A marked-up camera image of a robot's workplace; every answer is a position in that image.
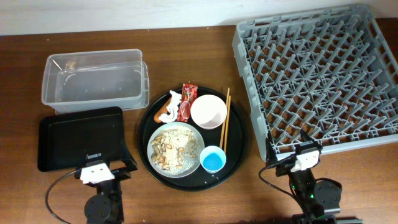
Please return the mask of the light blue cup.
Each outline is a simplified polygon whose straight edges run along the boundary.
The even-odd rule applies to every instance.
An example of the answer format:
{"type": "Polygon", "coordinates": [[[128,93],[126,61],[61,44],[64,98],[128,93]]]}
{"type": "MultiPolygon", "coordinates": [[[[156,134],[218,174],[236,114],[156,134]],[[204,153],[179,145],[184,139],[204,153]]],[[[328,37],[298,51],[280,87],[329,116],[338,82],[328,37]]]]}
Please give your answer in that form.
{"type": "Polygon", "coordinates": [[[218,146],[208,146],[200,153],[200,164],[208,173],[217,173],[226,164],[226,154],[218,146]]]}

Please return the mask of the white pink bowl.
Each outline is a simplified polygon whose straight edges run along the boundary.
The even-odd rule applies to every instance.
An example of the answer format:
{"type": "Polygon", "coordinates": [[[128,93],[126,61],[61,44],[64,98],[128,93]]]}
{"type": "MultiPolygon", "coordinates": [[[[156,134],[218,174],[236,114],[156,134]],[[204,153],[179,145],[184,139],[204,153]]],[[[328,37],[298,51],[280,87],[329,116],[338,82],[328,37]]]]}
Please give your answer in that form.
{"type": "Polygon", "coordinates": [[[215,129],[223,124],[226,113],[225,102],[215,95],[199,96],[190,109],[193,122],[203,129],[215,129]]]}

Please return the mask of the white tissue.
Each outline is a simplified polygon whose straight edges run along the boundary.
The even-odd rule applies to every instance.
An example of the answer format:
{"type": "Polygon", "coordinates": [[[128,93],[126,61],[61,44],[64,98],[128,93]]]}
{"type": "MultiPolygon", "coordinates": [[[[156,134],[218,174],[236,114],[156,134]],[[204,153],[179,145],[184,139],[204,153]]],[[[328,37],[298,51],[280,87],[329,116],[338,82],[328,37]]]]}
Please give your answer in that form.
{"type": "Polygon", "coordinates": [[[159,120],[163,123],[171,123],[177,119],[178,106],[181,103],[182,95],[170,90],[171,98],[170,102],[166,106],[167,112],[162,113],[159,116],[159,120]]]}

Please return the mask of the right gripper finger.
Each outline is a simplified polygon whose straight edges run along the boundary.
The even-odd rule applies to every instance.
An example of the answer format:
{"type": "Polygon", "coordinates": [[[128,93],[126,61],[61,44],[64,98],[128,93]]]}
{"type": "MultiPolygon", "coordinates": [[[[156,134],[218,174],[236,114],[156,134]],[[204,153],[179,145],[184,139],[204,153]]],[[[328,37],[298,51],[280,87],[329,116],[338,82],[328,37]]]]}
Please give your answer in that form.
{"type": "Polygon", "coordinates": [[[272,137],[271,132],[269,131],[267,133],[267,138],[266,138],[266,165],[267,166],[269,166],[270,164],[277,161],[277,156],[274,151],[274,147],[273,147],[272,143],[273,143],[273,137],[272,137]]]}
{"type": "Polygon", "coordinates": [[[309,153],[313,151],[321,152],[323,147],[316,140],[311,138],[303,129],[300,130],[300,137],[302,138],[302,143],[298,145],[299,153],[309,153]]]}

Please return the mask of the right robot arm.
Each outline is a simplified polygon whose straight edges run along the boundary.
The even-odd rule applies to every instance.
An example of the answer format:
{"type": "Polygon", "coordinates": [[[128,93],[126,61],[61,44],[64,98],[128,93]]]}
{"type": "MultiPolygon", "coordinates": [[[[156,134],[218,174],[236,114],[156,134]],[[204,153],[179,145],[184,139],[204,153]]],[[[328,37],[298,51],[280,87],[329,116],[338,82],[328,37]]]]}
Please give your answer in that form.
{"type": "Polygon", "coordinates": [[[295,152],[279,161],[268,161],[259,171],[259,178],[268,186],[287,194],[293,198],[302,210],[301,214],[293,215],[289,223],[362,223],[362,219],[338,219],[336,214],[341,212],[340,200],[342,185],[329,178],[316,179],[312,168],[320,163],[322,145],[311,138],[304,130],[300,130],[302,142],[295,152]],[[287,192],[266,181],[262,173],[267,169],[275,169],[277,177],[289,177],[287,192]]]}

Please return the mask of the wooden chopstick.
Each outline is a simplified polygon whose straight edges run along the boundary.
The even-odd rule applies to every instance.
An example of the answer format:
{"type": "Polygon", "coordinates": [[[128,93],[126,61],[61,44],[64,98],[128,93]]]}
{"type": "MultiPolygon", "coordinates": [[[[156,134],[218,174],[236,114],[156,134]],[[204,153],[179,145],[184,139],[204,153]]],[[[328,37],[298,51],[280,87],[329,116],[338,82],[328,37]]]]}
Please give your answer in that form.
{"type": "Polygon", "coordinates": [[[224,121],[223,121],[223,125],[222,125],[222,130],[221,130],[221,137],[220,137],[220,148],[223,148],[223,141],[224,141],[224,130],[225,130],[225,127],[226,127],[226,118],[227,118],[227,116],[228,116],[228,111],[229,111],[229,109],[228,109],[228,105],[229,105],[229,103],[228,103],[228,101],[229,101],[229,93],[230,93],[230,88],[228,87],[228,90],[227,90],[227,95],[226,95],[226,109],[227,109],[227,113],[226,113],[226,117],[225,117],[225,119],[224,119],[224,121]]]}
{"type": "Polygon", "coordinates": [[[227,117],[226,117],[226,124],[224,129],[224,144],[223,150],[226,154],[227,142],[228,142],[228,128],[229,128],[229,115],[230,115],[230,107],[231,107],[231,95],[228,96],[228,105],[227,105],[227,117]]]}

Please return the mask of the orange sausage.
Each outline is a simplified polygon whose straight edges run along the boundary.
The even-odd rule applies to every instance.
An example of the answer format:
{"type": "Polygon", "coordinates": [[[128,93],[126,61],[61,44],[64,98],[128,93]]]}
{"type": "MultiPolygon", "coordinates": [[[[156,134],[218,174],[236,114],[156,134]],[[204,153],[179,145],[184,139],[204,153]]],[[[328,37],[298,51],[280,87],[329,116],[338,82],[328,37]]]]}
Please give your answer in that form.
{"type": "Polygon", "coordinates": [[[169,98],[166,103],[160,108],[160,110],[158,110],[158,112],[156,112],[156,114],[154,115],[154,121],[156,123],[161,123],[162,121],[160,120],[160,116],[162,114],[166,114],[168,115],[168,110],[167,110],[167,106],[170,104],[172,98],[169,98]]]}

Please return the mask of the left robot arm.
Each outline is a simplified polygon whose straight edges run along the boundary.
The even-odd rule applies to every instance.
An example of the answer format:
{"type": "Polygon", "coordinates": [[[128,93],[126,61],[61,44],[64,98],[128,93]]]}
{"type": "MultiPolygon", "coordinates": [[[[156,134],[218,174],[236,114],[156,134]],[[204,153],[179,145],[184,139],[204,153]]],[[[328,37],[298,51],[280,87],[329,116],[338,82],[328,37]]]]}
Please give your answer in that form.
{"type": "Polygon", "coordinates": [[[110,160],[104,152],[86,155],[84,163],[77,168],[75,177],[83,184],[96,189],[96,195],[85,203],[87,223],[121,224],[124,222],[121,182],[131,178],[137,163],[129,152],[125,140],[117,147],[118,159],[123,167],[111,170],[110,160]]]}

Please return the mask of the red snack wrapper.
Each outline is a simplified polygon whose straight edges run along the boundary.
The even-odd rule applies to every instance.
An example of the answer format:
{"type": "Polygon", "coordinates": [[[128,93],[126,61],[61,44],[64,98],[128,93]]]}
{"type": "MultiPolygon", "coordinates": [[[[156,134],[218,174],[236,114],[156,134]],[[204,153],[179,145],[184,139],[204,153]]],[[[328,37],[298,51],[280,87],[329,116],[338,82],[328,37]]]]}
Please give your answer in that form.
{"type": "Polygon", "coordinates": [[[184,83],[182,87],[182,101],[178,109],[177,121],[188,121],[192,103],[197,99],[197,97],[198,86],[184,83]]]}

